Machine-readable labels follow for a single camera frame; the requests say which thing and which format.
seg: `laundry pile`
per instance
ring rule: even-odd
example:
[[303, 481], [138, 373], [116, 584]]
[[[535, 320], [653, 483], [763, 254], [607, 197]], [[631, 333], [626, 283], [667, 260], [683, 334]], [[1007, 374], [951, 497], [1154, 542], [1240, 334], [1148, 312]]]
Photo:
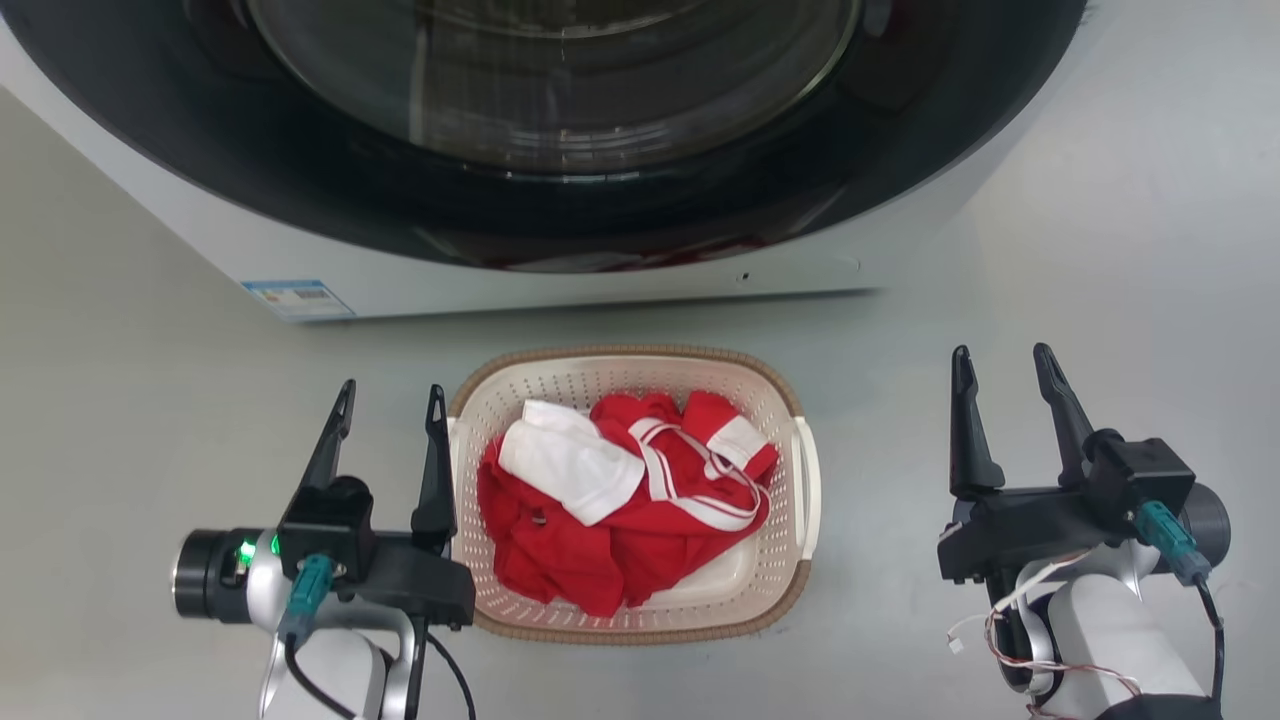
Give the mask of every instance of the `laundry pile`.
[[529, 400], [477, 471], [494, 575], [612, 616], [754, 533], [778, 451], [723, 397], [611, 395], [590, 418]]

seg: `sticker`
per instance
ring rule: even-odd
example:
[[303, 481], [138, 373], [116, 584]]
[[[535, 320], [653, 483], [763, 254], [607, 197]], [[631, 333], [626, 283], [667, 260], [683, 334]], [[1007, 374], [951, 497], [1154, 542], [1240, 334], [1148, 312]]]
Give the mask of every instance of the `sticker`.
[[241, 283], [285, 320], [333, 320], [356, 314], [320, 281]]

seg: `green light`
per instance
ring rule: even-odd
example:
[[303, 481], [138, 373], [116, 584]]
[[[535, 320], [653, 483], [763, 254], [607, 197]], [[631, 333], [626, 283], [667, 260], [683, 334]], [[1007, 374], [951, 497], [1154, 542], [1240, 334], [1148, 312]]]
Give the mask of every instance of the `green light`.
[[241, 543], [241, 550], [239, 550], [239, 561], [242, 564], [244, 564], [244, 565], [248, 565], [250, 562], [253, 561], [253, 553], [256, 553], [256, 552], [257, 552], [257, 548], [253, 547], [253, 543], [251, 543], [248, 541], [242, 542]]

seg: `black cable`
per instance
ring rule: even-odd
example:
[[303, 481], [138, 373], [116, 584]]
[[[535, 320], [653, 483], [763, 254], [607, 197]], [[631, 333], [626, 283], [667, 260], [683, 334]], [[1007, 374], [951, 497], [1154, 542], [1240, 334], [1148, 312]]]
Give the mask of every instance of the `black cable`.
[[1217, 614], [1217, 606], [1213, 605], [1213, 596], [1208, 592], [1208, 584], [1206, 584], [1203, 578], [1196, 582], [1196, 588], [1201, 592], [1201, 600], [1204, 601], [1204, 614], [1208, 615], [1208, 621], [1213, 625], [1213, 693], [1212, 698], [1215, 702], [1222, 702], [1222, 664], [1226, 661], [1226, 632], [1222, 629], [1222, 618]]
[[462, 676], [462, 669], [453, 661], [453, 656], [449, 655], [449, 651], [444, 650], [440, 641], [435, 639], [435, 635], [428, 633], [425, 629], [422, 630], [422, 634], [426, 635], [426, 642], [431, 643], [435, 652], [439, 652], [440, 657], [449, 664], [449, 670], [453, 670], [453, 676], [458, 679], [458, 688], [462, 689], [462, 697], [467, 701], [467, 720], [476, 720], [476, 701], [471, 697], [471, 687], [467, 685], [467, 679]]
[[329, 697], [324, 691], [317, 688], [315, 683], [311, 682], [310, 678], [302, 674], [302, 669], [298, 667], [297, 647], [294, 647], [296, 643], [297, 638], [293, 635], [293, 633], [285, 635], [284, 664], [288, 665], [289, 674], [293, 675], [293, 679], [297, 680], [300, 685], [302, 685], [302, 689], [307, 691], [307, 694], [316, 698], [321, 705], [324, 705], [329, 710], [333, 710], [340, 717], [344, 717], [346, 720], [356, 720], [355, 712], [347, 710], [346, 707], [343, 707], [340, 702]]

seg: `floor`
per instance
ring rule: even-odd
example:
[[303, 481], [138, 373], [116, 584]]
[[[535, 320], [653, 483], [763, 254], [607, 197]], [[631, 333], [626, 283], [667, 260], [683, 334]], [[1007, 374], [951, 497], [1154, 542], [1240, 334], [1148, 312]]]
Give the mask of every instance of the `floor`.
[[[1280, 641], [1277, 33], [1266, 0], [1128, 14], [1069, 110], [884, 292], [326, 327], [275, 320], [0, 91], [0, 714], [250, 717], [268, 638], [179, 620], [169, 569], [192, 528], [275, 521], [346, 378], [343, 468], [375, 489], [375, 527], [404, 528], [430, 383], [452, 392], [515, 350], [682, 342], [754, 354], [805, 404], [826, 479], [805, 594], [769, 630], [708, 644], [449, 635], [480, 716], [1016, 717], [995, 664], [943, 637], [986, 600], [940, 580], [934, 556], [947, 360], [973, 348], [1010, 484], [1046, 486], [1030, 348], [1047, 341], [1096, 425], [1165, 438], [1228, 503], [1235, 541], [1211, 580], [1226, 710], [1263, 716]], [[1207, 683], [1194, 593], [1146, 588]], [[424, 717], [465, 716], [442, 664], [424, 685]]]

